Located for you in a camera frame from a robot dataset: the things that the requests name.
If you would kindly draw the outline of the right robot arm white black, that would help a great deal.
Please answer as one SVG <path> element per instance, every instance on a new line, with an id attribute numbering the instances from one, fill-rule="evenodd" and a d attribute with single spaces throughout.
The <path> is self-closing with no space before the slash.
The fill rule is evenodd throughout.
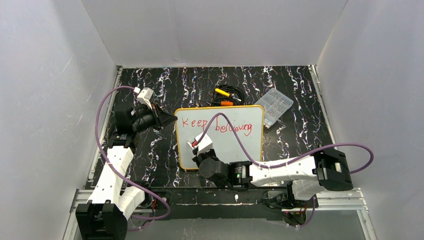
<path id="1" fill-rule="evenodd" d="M 353 189 L 346 155 L 334 148 L 314 152 L 299 160 L 277 161 L 256 165 L 251 161 L 224 163 L 214 149 L 199 153 L 194 150 L 192 161 L 199 175 L 219 189 L 246 191 L 250 187 L 264 187 L 270 183 L 287 184 L 288 201 L 307 201 L 323 191 L 342 192 Z"/>

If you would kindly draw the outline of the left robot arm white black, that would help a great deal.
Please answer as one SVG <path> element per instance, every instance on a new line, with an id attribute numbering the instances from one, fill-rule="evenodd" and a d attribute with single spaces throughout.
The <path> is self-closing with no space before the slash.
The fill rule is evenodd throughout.
<path id="1" fill-rule="evenodd" d="M 84 240 L 123 240 L 128 231 L 128 220 L 134 210 L 145 201 L 145 186 L 128 186 L 122 191 L 125 174 L 134 159 L 136 135 L 149 128 L 161 130 L 177 121 L 173 114 L 164 112 L 157 104 L 139 107 L 117 106 L 114 113 L 115 130 L 104 149 L 105 165 L 94 191 L 86 203 L 75 211 Z"/>

